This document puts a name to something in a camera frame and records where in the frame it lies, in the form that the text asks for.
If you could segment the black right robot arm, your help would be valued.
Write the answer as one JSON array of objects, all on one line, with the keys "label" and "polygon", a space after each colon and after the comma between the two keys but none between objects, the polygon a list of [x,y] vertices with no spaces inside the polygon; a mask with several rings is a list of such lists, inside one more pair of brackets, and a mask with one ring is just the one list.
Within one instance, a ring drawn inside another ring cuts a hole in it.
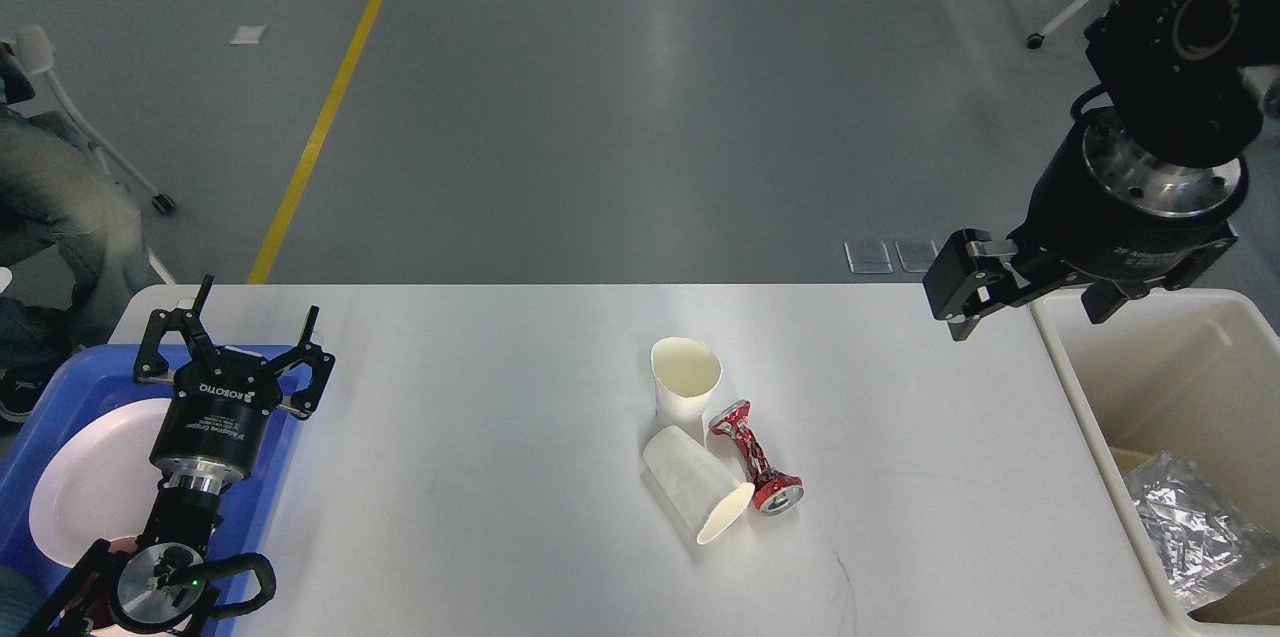
[{"label": "black right robot arm", "polygon": [[987,315],[1084,287],[1093,324],[1190,287],[1236,240],[1263,114],[1243,73],[1277,63],[1277,0],[1114,0],[1085,32],[1097,84],[1004,240],[959,230],[923,287],[963,342]]}]

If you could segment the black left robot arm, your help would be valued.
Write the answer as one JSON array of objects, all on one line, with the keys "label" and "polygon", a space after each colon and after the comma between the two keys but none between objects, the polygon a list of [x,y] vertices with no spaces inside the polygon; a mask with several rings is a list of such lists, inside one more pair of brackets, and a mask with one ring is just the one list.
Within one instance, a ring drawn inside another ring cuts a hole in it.
[{"label": "black left robot arm", "polygon": [[201,321],[214,278],[187,308],[155,310],[141,338],[132,379],[172,388],[148,455],[160,472],[157,496],[132,550],[95,540],[22,627],[23,636],[87,636],[92,610],[134,634],[197,636],[210,620],[259,610],[276,592],[271,563],[259,553],[212,559],[221,501],[256,467],[273,414],[315,413],[335,358],[314,342],[311,306],[296,345],[274,358],[216,345]]}]

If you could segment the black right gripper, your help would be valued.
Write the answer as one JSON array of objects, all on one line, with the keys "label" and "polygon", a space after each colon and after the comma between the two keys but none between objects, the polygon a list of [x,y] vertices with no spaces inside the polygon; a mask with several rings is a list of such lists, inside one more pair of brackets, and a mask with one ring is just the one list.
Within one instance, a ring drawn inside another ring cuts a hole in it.
[{"label": "black right gripper", "polygon": [[951,233],[923,278],[931,312],[964,342],[982,318],[1016,308],[1082,278],[1091,324],[1105,324],[1148,283],[1183,289],[1236,240],[1230,217],[1243,203],[1243,159],[1180,168],[1128,134],[1114,107],[1083,113],[1032,192],[1027,217],[996,240]]}]

